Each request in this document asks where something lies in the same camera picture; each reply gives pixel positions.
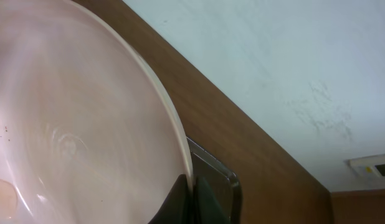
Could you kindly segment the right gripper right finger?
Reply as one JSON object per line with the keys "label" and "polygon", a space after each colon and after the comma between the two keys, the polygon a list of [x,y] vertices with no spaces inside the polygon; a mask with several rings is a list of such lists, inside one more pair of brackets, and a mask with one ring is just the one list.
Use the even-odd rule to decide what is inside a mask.
{"label": "right gripper right finger", "polygon": [[196,177],[194,186],[194,221],[197,224],[229,224],[210,185],[203,177]]}

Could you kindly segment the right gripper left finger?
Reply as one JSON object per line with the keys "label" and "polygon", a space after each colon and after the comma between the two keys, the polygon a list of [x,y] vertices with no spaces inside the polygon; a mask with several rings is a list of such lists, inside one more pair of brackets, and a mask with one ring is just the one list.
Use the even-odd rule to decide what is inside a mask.
{"label": "right gripper left finger", "polygon": [[188,182],[186,176],[181,174],[149,224],[188,224],[190,219],[189,206]]}

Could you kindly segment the white plate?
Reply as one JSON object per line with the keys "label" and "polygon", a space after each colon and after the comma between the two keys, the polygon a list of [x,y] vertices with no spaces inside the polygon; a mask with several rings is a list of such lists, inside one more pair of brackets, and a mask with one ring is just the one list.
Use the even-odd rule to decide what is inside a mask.
{"label": "white plate", "polygon": [[191,175],[150,66],[73,1],[0,1],[0,223],[148,223]]}

